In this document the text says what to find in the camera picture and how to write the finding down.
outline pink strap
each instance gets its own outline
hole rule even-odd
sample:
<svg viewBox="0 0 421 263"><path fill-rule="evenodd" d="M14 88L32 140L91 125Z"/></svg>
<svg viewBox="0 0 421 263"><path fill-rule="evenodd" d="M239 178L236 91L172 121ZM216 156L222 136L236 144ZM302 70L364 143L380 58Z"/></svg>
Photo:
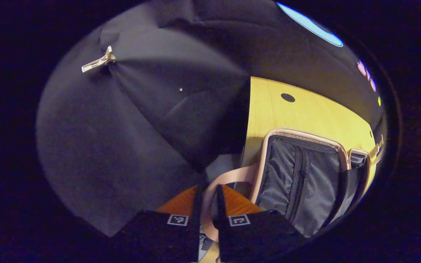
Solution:
<svg viewBox="0 0 421 263"><path fill-rule="evenodd" d="M219 184L235 183L235 182L254 182L254 177L258 171L258 164L238 168L226 172L217 177L204 192L202 199L201 224L206 236L214 241L219 241L219 231L212 223L211 201L214 197L215 190Z"/></svg>

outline colored light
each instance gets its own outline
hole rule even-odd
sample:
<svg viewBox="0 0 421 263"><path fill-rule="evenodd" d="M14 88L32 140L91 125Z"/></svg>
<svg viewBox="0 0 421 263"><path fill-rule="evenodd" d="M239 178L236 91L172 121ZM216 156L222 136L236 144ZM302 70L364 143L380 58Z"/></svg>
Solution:
<svg viewBox="0 0 421 263"><path fill-rule="evenodd" d="M376 92L376 84L375 84L375 81L374 80L370 80L369 81L369 85L371 86L371 88L373 89L373 91Z"/></svg>
<svg viewBox="0 0 421 263"><path fill-rule="evenodd" d="M366 68L365 65L363 65L363 62L357 62L358 70L363 74L363 76L366 76Z"/></svg>
<svg viewBox="0 0 421 263"><path fill-rule="evenodd" d="M297 11L291 9L291 8L286 7L285 5L282 5L281 3L277 3L277 5L279 5L279 7L289 17L291 17L297 23L299 23L300 25L302 25L303 27L305 27L309 31L313 32L314 34L318 35L322 39L324 39L327 42L329 42L329 43L331 43L331 44L333 44L335 46L338 46L338 47L344 46L344 43L342 42L342 40L340 40L335 35L333 35L333 34L331 34L329 32L324 31L322 28L320 28L315 23L313 23L308 17L300 14L299 12L297 12Z"/></svg>
<svg viewBox="0 0 421 263"><path fill-rule="evenodd" d="M371 80L371 75L369 74L368 70L366 70L366 79Z"/></svg>

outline dark background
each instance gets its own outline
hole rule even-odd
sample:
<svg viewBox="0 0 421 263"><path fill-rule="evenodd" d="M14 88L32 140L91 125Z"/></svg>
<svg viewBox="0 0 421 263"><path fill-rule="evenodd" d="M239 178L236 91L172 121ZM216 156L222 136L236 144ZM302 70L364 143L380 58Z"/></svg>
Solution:
<svg viewBox="0 0 421 263"><path fill-rule="evenodd" d="M394 174L385 169L343 223L287 261L421 262L421 1L281 2L361 41L388 73L403 121ZM0 2L0 262L115 261L107 241L70 215L45 181L35 117L64 53L133 5Z"/></svg>

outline blue light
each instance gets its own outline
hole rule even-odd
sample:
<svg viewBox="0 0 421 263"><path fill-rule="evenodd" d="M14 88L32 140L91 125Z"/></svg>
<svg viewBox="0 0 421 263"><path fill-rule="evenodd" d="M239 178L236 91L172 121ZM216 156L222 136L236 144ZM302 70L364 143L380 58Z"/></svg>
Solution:
<svg viewBox="0 0 421 263"><path fill-rule="evenodd" d="M322 28L317 26L315 23L313 23L308 17L300 14L299 12L290 9L286 7L285 5L282 5L281 3L277 3L279 7L293 20L295 20L297 23L308 29L309 31L313 32L314 34L318 35L322 39L326 40L327 42L342 47L344 46L344 43L342 40L339 39L339 37L336 37L335 35L324 31Z"/></svg>

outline black circle hole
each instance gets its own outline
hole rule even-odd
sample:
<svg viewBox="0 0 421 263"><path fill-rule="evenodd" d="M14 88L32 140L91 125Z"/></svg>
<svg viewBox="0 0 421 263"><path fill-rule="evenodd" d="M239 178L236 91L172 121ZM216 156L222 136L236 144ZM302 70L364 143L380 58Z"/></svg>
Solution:
<svg viewBox="0 0 421 263"><path fill-rule="evenodd" d="M292 95L290 95L290 94L282 93L281 96L282 96L282 98L284 100L288 101L289 103L294 103L295 102L295 98Z"/></svg>

